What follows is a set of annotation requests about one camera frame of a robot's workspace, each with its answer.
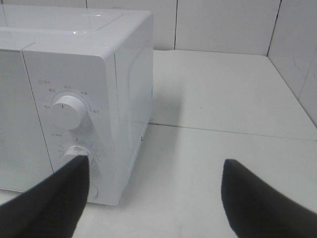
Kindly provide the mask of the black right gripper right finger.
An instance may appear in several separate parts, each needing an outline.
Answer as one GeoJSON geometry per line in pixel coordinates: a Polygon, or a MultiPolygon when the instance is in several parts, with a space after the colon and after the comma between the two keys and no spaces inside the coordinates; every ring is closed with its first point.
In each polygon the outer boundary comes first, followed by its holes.
{"type": "Polygon", "coordinates": [[[286,197],[234,159],[226,159],[221,200],[239,238],[315,238],[317,215],[286,197]]]}

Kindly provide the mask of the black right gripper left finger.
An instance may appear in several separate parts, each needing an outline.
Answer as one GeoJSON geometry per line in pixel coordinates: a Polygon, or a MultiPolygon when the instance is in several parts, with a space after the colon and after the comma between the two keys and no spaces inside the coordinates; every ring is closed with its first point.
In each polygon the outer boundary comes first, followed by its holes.
{"type": "Polygon", "coordinates": [[[0,206],[2,238],[70,238],[87,203],[89,160],[76,156],[0,206]]]}

